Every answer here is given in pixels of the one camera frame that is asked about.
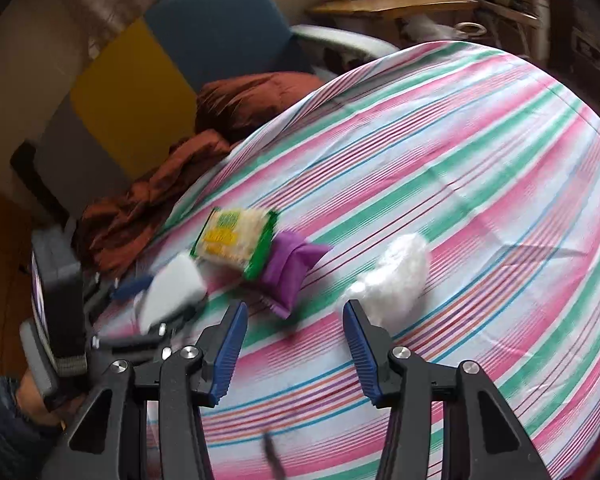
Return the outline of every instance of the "person's hand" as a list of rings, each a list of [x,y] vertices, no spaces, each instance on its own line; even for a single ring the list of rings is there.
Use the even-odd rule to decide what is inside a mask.
[[[77,397],[58,410],[48,412],[30,370],[27,370],[22,377],[16,392],[16,402],[20,411],[41,426],[59,426],[62,422],[66,422],[75,415],[83,400],[84,396]]]

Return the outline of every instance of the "blue gripper pad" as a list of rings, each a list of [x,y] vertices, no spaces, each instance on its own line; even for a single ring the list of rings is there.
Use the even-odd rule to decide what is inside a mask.
[[[353,357],[353,362],[356,365],[362,391],[375,406],[382,397],[382,391],[378,383],[378,365],[349,301],[345,304],[342,312],[342,325],[351,351],[351,357]]]
[[[231,376],[234,374],[235,363],[238,360],[244,335],[247,332],[248,317],[247,306],[245,303],[241,303],[214,363],[214,379],[209,391],[209,399],[214,406],[229,390],[229,383],[231,382]]]

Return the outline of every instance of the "green snack package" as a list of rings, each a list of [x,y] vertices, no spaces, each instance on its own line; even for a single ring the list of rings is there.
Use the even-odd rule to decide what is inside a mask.
[[[269,209],[214,208],[191,256],[240,270],[255,280],[269,257],[278,213]]]

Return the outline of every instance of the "bed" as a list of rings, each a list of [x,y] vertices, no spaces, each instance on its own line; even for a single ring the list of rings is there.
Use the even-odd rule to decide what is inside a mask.
[[[228,395],[203,413],[217,479],[272,478],[264,431],[290,478],[374,478],[389,413],[358,384],[342,293],[407,232],[427,239],[431,266],[396,343],[440,364],[477,360],[552,478],[582,462],[600,432],[600,119],[551,76],[462,42],[352,70],[190,189],[136,271],[190,248],[213,206],[275,207],[281,228],[334,247],[290,319],[250,300]],[[181,343],[245,297],[235,274],[206,264],[202,272],[210,301]],[[117,312],[107,330],[125,330],[129,315]],[[441,406],[432,421],[437,479]]]

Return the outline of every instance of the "white sponge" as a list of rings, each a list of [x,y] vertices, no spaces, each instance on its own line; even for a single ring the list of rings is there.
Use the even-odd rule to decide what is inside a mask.
[[[138,327],[149,329],[174,316],[184,306],[198,303],[206,296],[206,284],[189,253],[178,254],[158,274],[142,298]]]

